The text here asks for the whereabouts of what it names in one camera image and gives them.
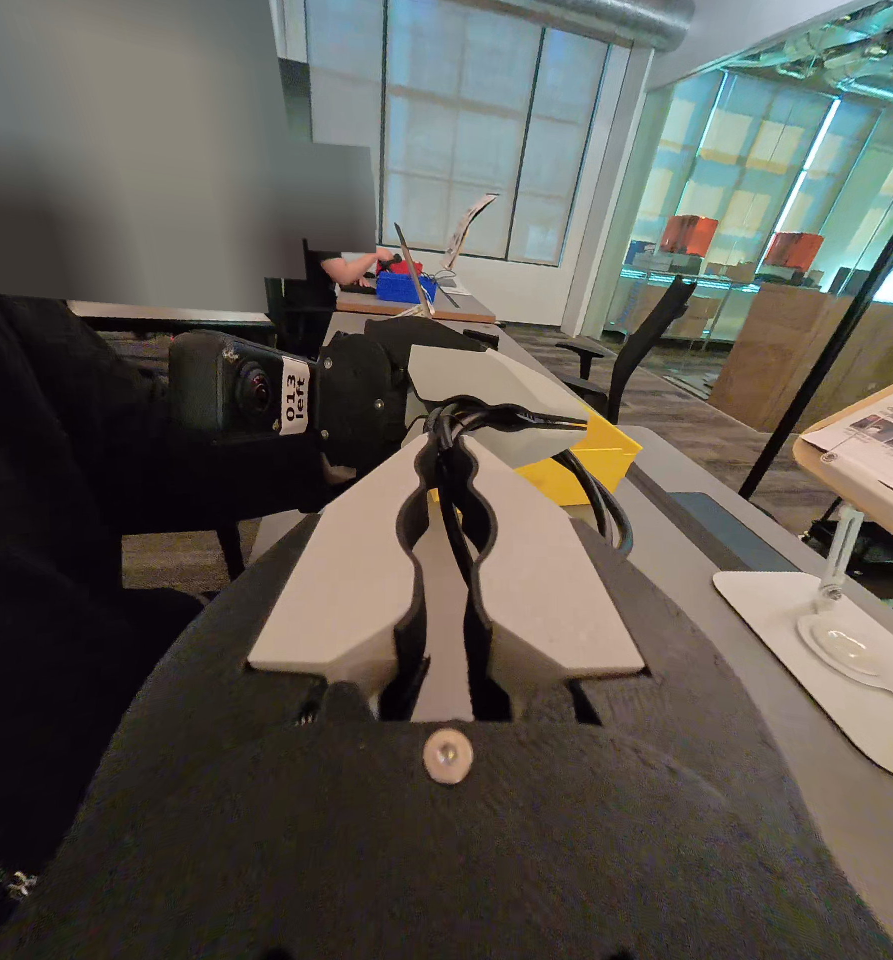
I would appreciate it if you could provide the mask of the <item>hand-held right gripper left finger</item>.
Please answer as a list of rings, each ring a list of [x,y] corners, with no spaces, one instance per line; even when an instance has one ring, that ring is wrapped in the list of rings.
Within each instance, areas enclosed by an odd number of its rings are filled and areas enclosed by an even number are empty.
[[[248,665],[355,685],[411,719],[429,672],[424,572],[436,442],[421,434],[323,509]]]

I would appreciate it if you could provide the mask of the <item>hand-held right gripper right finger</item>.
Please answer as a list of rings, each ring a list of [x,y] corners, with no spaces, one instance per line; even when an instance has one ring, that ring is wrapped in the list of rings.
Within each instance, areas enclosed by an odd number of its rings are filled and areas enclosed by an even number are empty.
[[[454,442],[454,559],[474,719],[516,719],[538,693],[645,671],[572,519],[471,436]]]

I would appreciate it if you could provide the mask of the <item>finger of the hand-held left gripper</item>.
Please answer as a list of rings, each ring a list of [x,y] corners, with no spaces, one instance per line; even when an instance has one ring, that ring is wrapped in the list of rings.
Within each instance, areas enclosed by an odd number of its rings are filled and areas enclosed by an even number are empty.
[[[575,398],[554,409],[537,400],[409,397],[405,442],[430,434],[438,448],[447,451],[461,439],[474,439],[506,466],[518,469],[573,447],[586,436],[589,420],[588,408]]]
[[[414,344],[407,376],[416,397],[430,409],[448,402],[512,406],[542,424],[585,430],[589,413],[559,380],[488,348],[484,351]]]

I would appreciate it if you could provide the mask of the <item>yellow plastic bin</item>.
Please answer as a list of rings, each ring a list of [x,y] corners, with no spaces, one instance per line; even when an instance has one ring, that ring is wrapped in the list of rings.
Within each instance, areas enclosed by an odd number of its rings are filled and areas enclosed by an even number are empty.
[[[472,437],[559,507],[581,506],[588,498],[573,473],[553,460],[554,454],[570,450],[613,494],[642,450],[639,443],[593,411],[588,411],[583,430],[531,426],[510,431],[480,426],[472,431]]]

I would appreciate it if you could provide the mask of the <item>person's left forearm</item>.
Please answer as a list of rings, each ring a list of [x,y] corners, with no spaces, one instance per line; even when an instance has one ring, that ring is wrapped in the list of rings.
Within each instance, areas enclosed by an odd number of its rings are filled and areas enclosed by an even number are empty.
[[[122,533],[205,530],[316,513],[357,479],[303,436],[213,442],[179,425],[165,384],[142,373],[58,300],[37,308],[46,392],[96,498]]]

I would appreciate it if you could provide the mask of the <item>black office chair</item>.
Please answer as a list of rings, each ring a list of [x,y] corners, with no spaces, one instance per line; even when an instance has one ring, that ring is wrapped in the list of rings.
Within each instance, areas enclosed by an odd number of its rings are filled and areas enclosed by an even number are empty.
[[[336,281],[324,263],[342,258],[338,250],[303,246],[305,277],[266,277],[266,315],[275,329],[279,350],[316,360],[336,310]]]
[[[602,346],[579,339],[556,342],[556,348],[576,354],[580,360],[580,375],[565,374],[560,377],[561,382],[604,420],[617,426],[623,395],[630,379],[670,326],[683,317],[696,286],[696,281],[686,281],[680,274],[675,275],[656,306],[627,336],[620,351],[613,357],[607,390],[598,388],[590,379],[594,359],[607,357],[608,352]]]

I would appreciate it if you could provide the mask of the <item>blue plastic bin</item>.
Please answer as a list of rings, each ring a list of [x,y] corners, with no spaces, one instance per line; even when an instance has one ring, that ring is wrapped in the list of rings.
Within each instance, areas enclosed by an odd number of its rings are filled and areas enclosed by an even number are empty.
[[[426,300],[432,305],[438,290],[436,280],[426,275],[420,275],[417,280]],[[381,270],[375,280],[375,295],[379,301],[385,303],[414,306],[420,303],[416,285],[408,272]]]

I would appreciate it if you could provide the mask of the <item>brown wooden cabinet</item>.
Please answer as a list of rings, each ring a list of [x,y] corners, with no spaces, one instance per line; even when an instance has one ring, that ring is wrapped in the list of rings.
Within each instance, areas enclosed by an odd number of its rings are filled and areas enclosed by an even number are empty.
[[[708,403],[755,430],[772,433],[851,296],[765,284],[712,386]],[[893,384],[893,304],[874,301],[797,421],[804,431]]]

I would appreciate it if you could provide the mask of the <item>black metal pole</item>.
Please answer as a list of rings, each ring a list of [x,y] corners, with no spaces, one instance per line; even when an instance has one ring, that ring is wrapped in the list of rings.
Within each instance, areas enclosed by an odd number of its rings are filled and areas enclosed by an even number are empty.
[[[892,270],[893,232],[741,484],[738,494],[744,500],[749,501],[760,486]]]

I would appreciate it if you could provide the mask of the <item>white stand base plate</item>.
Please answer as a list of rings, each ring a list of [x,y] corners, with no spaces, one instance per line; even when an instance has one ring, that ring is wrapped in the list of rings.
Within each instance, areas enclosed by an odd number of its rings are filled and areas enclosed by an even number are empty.
[[[893,632],[804,572],[714,574],[717,592],[848,741],[893,774]]]

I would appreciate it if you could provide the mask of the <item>silver air duct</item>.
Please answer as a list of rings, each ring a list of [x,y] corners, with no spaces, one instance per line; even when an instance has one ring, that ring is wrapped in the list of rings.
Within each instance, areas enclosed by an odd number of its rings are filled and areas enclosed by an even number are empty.
[[[461,1],[537,26],[606,43],[676,50],[695,14],[693,1]]]

